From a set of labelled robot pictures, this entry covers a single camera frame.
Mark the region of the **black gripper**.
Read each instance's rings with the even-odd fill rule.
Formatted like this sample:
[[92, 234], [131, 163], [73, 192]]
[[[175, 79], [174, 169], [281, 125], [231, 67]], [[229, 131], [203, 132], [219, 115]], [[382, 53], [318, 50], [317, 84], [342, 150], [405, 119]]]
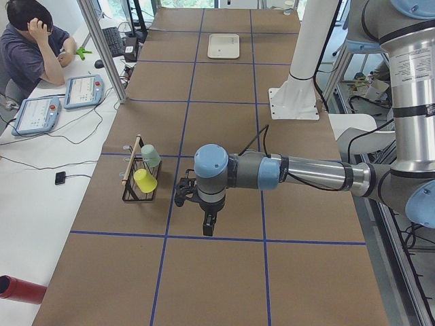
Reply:
[[215, 227], [215, 214], [224, 208], [224, 201], [220, 200], [218, 202], [200, 202], [201, 209], [205, 212], [205, 217], [203, 220], [203, 235], [213, 236]]

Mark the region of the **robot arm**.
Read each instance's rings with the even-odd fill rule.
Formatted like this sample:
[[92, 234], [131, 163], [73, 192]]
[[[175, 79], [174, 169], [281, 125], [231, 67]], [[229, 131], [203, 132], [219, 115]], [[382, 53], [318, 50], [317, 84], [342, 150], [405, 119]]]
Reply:
[[434, 2], [354, 1], [348, 36], [377, 42], [389, 56], [396, 161], [351, 165], [257, 151], [230, 155], [204, 145], [194, 157], [204, 235], [213, 233], [227, 188], [270, 190], [283, 182], [349, 191], [434, 227]]

